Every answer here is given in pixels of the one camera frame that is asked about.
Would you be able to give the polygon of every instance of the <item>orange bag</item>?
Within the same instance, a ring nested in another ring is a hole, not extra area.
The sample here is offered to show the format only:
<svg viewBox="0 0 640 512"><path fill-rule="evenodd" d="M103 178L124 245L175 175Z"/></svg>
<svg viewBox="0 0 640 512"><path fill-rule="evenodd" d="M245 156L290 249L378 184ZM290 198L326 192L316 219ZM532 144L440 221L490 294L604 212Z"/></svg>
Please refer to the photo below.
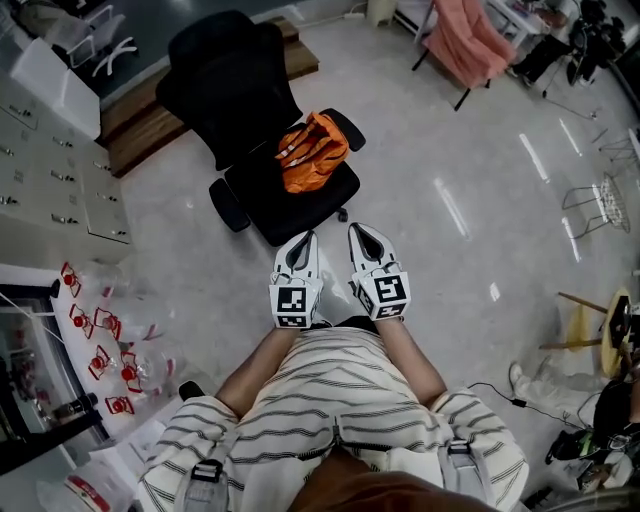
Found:
<svg viewBox="0 0 640 512"><path fill-rule="evenodd" d="M349 144L329 116L312 112L307 126L278 145L284 188L291 194L321 188L349 154Z"/></svg>

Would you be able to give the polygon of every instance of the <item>black office chair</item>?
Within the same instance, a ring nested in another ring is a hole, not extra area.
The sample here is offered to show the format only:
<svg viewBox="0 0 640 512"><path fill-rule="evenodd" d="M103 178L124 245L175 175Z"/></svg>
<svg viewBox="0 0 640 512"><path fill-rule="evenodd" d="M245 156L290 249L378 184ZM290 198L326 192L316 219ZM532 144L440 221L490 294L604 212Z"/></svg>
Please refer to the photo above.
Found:
<svg viewBox="0 0 640 512"><path fill-rule="evenodd" d="M171 71L158 84L158 101L192 128L229 168L209 193L233 231L249 218L273 246L316 227L342 209L360 187L351 168L340 164L319 190L288 193L274 158L278 142L302 112L287 80L278 27L255 25L238 11L204 18L169 44ZM353 151L365 144L360 131L333 109L331 116Z"/></svg>

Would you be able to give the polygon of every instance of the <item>red label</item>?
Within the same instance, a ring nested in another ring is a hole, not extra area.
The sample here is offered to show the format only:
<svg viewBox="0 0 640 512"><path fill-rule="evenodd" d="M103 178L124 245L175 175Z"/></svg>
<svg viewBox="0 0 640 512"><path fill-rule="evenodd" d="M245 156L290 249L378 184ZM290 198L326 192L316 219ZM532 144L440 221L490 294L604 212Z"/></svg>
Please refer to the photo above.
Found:
<svg viewBox="0 0 640 512"><path fill-rule="evenodd" d="M82 478L76 475L71 475L67 477L67 483L72 485L67 485L72 491L74 491L81 499L84 501L89 507L93 510L101 511L101 512L110 512L111 507L106 502L106 500L98 494L98 492L91 487L87 482L85 482Z"/></svg>

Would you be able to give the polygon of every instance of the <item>white cabinet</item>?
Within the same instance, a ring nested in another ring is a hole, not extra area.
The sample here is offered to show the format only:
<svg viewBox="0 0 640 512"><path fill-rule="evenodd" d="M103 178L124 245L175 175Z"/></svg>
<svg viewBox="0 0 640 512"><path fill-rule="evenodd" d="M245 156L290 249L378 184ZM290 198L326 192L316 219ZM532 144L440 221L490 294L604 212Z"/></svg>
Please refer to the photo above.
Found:
<svg viewBox="0 0 640 512"><path fill-rule="evenodd" d="M109 155L0 75L0 263L115 263L131 249Z"/></svg>

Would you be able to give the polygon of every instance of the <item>wooden step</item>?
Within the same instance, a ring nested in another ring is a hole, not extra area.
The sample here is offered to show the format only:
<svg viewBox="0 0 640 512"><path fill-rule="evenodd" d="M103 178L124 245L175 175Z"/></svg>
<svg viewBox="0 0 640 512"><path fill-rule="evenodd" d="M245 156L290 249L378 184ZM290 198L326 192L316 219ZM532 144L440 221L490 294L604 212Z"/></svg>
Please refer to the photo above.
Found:
<svg viewBox="0 0 640 512"><path fill-rule="evenodd" d="M157 106L156 87L170 69L169 66L162 68L102 112L100 141L109 143Z"/></svg>
<svg viewBox="0 0 640 512"><path fill-rule="evenodd" d="M291 23L284 16L277 16L275 18L271 18L267 20L266 23L272 23L280 29L280 32L282 32L282 39L284 40L285 46L290 43L295 43L300 39L298 29L294 27L293 23Z"/></svg>
<svg viewBox="0 0 640 512"><path fill-rule="evenodd" d="M130 170L153 155L160 148L177 139L187 128L168 110L156 105L143 122L130 126L120 137L109 143L111 168L116 178L122 178Z"/></svg>
<svg viewBox="0 0 640 512"><path fill-rule="evenodd" d="M285 46L284 63L287 68L287 78L294 80L318 71L320 61L302 41L296 41Z"/></svg>

